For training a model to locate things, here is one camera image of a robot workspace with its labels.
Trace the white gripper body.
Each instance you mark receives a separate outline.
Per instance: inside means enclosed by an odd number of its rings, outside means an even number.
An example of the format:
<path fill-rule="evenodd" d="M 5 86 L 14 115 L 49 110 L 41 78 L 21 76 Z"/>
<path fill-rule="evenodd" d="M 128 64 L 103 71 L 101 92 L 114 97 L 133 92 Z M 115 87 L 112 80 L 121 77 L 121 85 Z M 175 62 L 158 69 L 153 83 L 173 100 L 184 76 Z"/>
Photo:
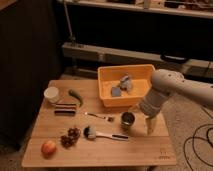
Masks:
<path fill-rule="evenodd" d="M 159 114 L 164 100 L 161 97 L 145 96 L 139 102 L 139 108 L 142 113 L 148 117 L 155 117 Z"/>

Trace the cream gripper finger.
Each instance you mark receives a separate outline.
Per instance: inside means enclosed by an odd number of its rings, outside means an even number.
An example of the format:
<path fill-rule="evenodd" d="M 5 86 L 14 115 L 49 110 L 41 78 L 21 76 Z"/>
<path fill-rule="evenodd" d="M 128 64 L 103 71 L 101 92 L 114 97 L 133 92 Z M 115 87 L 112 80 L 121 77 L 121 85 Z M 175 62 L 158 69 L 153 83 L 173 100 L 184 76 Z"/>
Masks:
<path fill-rule="evenodd" d="M 155 129 L 157 123 L 156 117 L 147 117 L 146 118 L 146 126 L 147 126 L 147 134 L 151 135 Z"/>

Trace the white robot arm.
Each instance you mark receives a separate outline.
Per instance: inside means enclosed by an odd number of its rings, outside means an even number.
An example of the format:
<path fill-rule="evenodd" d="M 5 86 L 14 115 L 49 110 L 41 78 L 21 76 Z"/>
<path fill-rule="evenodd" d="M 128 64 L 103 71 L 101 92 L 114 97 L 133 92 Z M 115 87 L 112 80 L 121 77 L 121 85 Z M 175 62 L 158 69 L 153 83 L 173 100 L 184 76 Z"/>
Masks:
<path fill-rule="evenodd" d="M 148 135 L 154 132 L 157 115 L 173 93 L 181 94 L 213 110 L 213 83 L 207 84 L 188 80 L 180 72 L 166 69 L 154 71 L 150 81 L 150 90 L 138 104 L 141 112 L 147 116 L 145 122 Z"/>

